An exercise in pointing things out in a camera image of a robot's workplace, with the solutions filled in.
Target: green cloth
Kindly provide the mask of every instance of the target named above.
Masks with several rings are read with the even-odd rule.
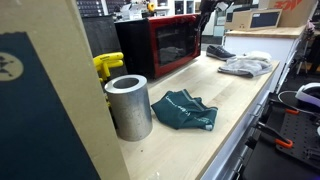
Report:
[[[174,129],[201,128],[211,131],[218,109],[202,104],[200,97],[192,98],[186,89],[168,91],[151,105],[158,120]]]

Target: workbench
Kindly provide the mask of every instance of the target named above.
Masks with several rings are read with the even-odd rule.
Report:
[[[175,130],[161,124],[152,111],[153,129],[145,139],[118,139],[131,179],[208,179],[221,173],[239,137],[259,116],[278,66],[273,61],[271,73],[244,78],[218,73],[224,63],[202,52],[173,73],[148,80],[150,104],[169,90],[187,89],[207,107],[218,107],[218,115],[212,131]]]
[[[269,53],[273,59],[279,60],[279,68],[270,86],[271,92],[278,93],[290,71],[298,45],[303,40],[304,31],[305,26],[257,31],[229,31],[225,34],[224,47],[230,53],[237,55],[250,51],[263,51]]]

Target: pegboard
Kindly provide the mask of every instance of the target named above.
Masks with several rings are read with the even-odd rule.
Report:
[[[306,113],[298,115],[286,113],[280,134],[293,141],[291,149],[276,146],[277,150],[295,159],[320,170],[320,160],[310,158],[310,148],[320,151],[320,137],[317,134],[317,125]]]

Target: yellow object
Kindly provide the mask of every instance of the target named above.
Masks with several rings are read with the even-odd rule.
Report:
[[[148,10],[151,12],[154,11],[154,4],[153,3],[148,3]]]
[[[121,52],[101,54],[93,58],[93,63],[97,69],[100,71],[101,78],[100,82],[107,79],[110,76],[109,68],[120,67],[123,65],[123,54]]]

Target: gray cloth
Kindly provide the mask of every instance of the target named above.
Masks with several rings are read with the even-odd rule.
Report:
[[[228,59],[226,64],[219,67],[218,72],[245,77],[255,77],[272,71],[272,65],[261,60]]]

